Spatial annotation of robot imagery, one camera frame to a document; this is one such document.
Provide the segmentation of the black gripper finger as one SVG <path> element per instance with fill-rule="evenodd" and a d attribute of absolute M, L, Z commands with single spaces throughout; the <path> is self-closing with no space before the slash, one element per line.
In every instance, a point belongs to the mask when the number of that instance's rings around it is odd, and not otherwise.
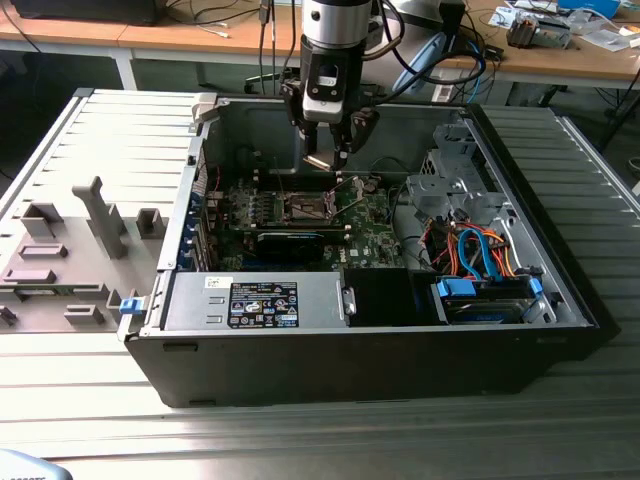
<path fill-rule="evenodd" d="M 303 153 L 315 154 L 317 152 L 318 123 L 304 117 L 302 82 L 299 79 L 292 79 L 282 83 L 280 94 L 285 102 L 289 123 L 299 130 L 304 141 Z"/>
<path fill-rule="evenodd" d="M 379 121 L 379 112 L 364 107 L 352 113 L 344 114 L 341 121 L 331 125 L 334 140 L 332 169 L 342 169 L 350 154 L 357 153 L 368 141 Z"/>

